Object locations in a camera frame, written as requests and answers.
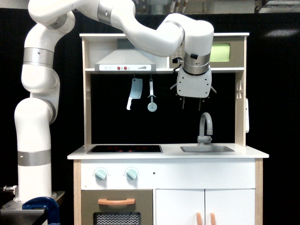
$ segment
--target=hanging utensil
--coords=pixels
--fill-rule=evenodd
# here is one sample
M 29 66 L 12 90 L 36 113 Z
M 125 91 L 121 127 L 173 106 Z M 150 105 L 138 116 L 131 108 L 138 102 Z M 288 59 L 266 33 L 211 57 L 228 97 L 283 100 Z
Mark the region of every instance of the hanging utensil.
M 130 110 L 131 100 L 132 99 L 140 99 L 142 95 L 143 89 L 143 80 L 138 78 L 132 79 L 131 91 L 127 102 L 127 110 Z
M 158 106 L 153 102 L 153 80 L 150 79 L 150 82 L 149 82 L 149 85 L 150 85 L 150 95 L 148 97 L 151 97 L 151 102 L 148 104 L 148 110 L 150 112 L 154 112 L 157 110 Z

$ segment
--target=white cabinet door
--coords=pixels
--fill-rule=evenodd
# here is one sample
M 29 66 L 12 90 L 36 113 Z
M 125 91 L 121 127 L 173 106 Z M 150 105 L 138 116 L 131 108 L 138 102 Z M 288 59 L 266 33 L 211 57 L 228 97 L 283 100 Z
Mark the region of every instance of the white cabinet door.
M 156 225 L 197 225 L 204 216 L 204 190 L 156 190 Z
M 206 225 L 255 225 L 255 189 L 205 190 Z

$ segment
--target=faucet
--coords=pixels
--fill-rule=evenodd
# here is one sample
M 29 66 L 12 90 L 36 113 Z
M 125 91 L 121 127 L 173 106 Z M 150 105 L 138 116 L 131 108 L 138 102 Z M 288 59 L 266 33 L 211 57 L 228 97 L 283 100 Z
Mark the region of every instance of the faucet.
M 199 143 L 198 146 L 203 145 L 203 143 L 211 143 L 211 140 L 212 140 L 211 136 L 204 136 L 205 121 L 207 124 L 206 134 L 212 135 L 211 116 L 208 112 L 204 112 L 200 118 L 199 136 L 197 138 L 197 141 Z

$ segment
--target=oven window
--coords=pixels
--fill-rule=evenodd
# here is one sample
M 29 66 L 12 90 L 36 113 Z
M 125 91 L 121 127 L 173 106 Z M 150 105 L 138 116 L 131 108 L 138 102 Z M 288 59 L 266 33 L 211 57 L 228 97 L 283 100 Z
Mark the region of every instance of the oven window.
M 141 225 L 140 212 L 95 212 L 94 225 Z

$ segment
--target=white robotic arm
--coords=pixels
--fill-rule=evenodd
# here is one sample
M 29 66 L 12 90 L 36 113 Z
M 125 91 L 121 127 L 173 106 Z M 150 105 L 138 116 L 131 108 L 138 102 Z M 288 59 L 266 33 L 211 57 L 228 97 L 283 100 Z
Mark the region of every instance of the white robotic arm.
M 135 19 L 132 0 L 30 0 L 29 14 L 37 25 L 26 38 L 22 68 L 22 84 L 30 98 L 15 110 L 19 197 L 23 202 L 51 195 L 49 124 L 57 116 L 60 89 L 58 75 L 52 69 L 53 55 L 58 40 L 74 27 L 71 11 L 76 8 L 91 19 L 122 30 L 133 45 L 156 56 L 168 57 L 184 42 L 178 94 L 204 98 L 210 91 L 214 32 L 210 23 L 171 14 L 153 30 Z

